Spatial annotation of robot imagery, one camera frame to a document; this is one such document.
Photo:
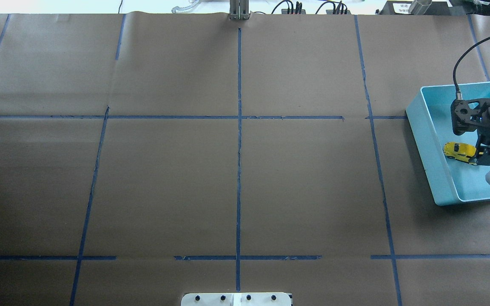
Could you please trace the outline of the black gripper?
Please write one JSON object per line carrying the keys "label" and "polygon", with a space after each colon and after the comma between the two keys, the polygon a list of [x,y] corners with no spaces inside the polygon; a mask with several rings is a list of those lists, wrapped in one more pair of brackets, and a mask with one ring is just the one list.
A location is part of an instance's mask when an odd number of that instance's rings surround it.
{"label": "black gripper", "polygon": [[490,165],[490,123],[480,122],[476,125],[478,140],[476,142],[475,164]]}

